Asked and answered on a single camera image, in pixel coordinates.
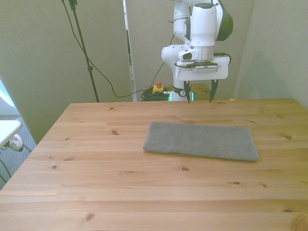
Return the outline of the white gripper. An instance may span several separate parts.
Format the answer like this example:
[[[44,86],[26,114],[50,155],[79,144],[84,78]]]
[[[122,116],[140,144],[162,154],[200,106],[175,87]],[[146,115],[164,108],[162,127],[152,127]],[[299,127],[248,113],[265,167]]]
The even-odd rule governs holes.
[[[226,79],[228,77],[229,57],[215,57],[209,62],[185,62],[178,61],[175,66],[175,79],[184,81],[184,91],[188,103],[191,101],[190,81],[211,80],[211,91],[209,94],[209,102],[214,99],[218,88],[218,79]]]

